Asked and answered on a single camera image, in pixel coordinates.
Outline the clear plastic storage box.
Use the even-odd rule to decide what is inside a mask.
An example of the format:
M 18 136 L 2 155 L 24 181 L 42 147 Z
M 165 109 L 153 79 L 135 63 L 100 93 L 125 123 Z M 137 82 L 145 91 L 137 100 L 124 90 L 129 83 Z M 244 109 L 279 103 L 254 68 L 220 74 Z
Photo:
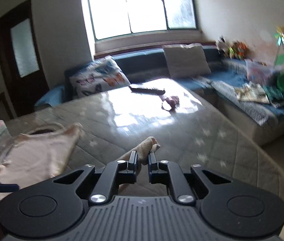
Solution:
M 274 66 L 263 65 L 249 59 L 245 60 L 246 76 L 249 81 L 259 85 L 273 85 L 277 70 Z

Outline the beige cream garment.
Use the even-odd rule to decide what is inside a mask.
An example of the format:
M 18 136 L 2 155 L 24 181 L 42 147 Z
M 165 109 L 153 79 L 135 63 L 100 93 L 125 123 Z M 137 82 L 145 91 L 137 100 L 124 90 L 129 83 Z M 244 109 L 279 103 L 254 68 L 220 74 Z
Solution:
M 43 134 L 19 134 L 0 156 L 0 182 L 23 189 L 64 173 L 83 135 L 80 123 Z

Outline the stuffed plush toys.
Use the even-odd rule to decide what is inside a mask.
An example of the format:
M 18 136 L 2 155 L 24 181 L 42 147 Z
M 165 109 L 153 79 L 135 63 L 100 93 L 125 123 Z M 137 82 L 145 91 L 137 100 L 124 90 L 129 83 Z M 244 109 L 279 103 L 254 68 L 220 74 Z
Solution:
M 244 60 L 249 55 L 249 48 L 244 42 L 235 40 L 229 44 L 223 36 L 216 40 L 216 47 L 225 58 Z

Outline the black remote control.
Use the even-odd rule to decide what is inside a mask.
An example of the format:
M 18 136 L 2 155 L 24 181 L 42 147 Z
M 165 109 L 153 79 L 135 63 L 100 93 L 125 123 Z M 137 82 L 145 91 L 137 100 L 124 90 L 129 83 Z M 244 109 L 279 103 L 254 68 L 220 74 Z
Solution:
M 132 93 L 152 94 L 152 95 L 158 95 L 158 96 L 165 94 L 165 89 L 147 88 L 147 87 L 143 87 L 142 85 L 137 85 L 137 84 L 130 84 L 128 87 Z

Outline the pink hair clip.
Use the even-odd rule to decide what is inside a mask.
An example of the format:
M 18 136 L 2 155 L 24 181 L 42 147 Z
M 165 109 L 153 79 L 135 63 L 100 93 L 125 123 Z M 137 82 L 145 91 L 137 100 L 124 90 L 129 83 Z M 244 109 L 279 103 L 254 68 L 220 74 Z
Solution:
M 175 109 L 179 106 L 178 96 L 160 96 L 160 98 L 162 100 L 162 109 L 165 111 L 175 111 Z

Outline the dark wooden door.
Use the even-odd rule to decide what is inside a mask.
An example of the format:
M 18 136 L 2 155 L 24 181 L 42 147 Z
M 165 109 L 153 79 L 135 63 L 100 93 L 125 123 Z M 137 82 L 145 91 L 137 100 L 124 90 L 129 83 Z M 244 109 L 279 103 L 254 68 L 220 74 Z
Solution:
M 16 115 L 34 112 L 49 86 L 37 48 L 31 0 L 0 17 L 0 66 Z

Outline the light blue cushion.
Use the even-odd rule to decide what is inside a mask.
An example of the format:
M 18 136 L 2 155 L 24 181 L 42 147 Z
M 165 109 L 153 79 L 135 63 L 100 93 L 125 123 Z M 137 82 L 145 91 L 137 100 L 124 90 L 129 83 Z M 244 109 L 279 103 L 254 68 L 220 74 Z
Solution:
M 48 91 L 34 105 L 35 108 L 40 107 L 55 107 L 65 101 L 65 85 L 57 85 L 52 90 Z

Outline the window with green frame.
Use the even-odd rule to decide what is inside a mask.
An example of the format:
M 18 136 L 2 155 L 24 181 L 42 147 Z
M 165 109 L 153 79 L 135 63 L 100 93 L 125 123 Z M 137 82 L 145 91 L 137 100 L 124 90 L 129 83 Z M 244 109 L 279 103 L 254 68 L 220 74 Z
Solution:
M 96 40 L 197 29 L 194 0 L 88 0 Z

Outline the colourful toy pinwheel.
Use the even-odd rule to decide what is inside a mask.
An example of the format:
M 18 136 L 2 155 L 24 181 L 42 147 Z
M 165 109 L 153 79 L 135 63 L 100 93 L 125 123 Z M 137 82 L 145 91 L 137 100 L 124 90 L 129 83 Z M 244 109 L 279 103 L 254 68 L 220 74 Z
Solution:
M 277 26 L 274 36 L 276 39 L 277 51 L 273 64 L 274 66 L 280 66 L 284 64 L 284 53 L 280 53 L 281 50 L 284 51 L 284 25 Z

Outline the white grey cushion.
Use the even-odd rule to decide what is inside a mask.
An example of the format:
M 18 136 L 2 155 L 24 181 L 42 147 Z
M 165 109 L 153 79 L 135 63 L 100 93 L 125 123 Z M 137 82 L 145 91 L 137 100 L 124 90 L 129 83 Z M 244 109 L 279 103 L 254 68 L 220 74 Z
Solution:
M 201 44 L 164 45 L 162 49 L 172 79 L 197 77 L 211 73 Z

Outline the round black induction cooktop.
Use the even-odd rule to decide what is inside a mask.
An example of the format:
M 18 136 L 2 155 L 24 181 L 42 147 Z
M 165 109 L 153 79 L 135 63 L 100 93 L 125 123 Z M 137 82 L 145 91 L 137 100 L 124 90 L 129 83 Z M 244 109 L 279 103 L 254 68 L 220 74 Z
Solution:
M 37 128 L 34 128 L 34 129 L 28 131 L 26 134 L 29 134 L 29 135 L 45 134 L 45 133 L 58 131 L 62 128 L 63 128 L 62 125 L 48 124 L 48 125 L 43 125 L 43 126 L 39 126 Z

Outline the butterfly print pillow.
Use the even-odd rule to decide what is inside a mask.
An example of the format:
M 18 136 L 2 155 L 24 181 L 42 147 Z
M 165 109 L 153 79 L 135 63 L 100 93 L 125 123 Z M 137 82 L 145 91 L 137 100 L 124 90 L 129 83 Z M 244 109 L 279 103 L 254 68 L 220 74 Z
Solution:
M 70 82 L 78 98 L 130 85 L 129 79 L 110 55 L 79 70 L 70 77 Z

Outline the quilted grey star tablecloth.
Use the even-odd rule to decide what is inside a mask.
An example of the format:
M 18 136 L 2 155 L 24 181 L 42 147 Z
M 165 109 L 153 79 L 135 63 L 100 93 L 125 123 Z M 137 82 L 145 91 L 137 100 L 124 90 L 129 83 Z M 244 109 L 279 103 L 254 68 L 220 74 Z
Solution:
M 0 240 L 279 240 L 284 172 L 206 100 L 170 79 L 79 98 L 7 123 L 0 156 L 19 134 L 80 123 L 71 168 L 0 193 Z M 128 173 L 132 151 L 136 175 Z M 158 174 L 149 177 L 153 151 Z

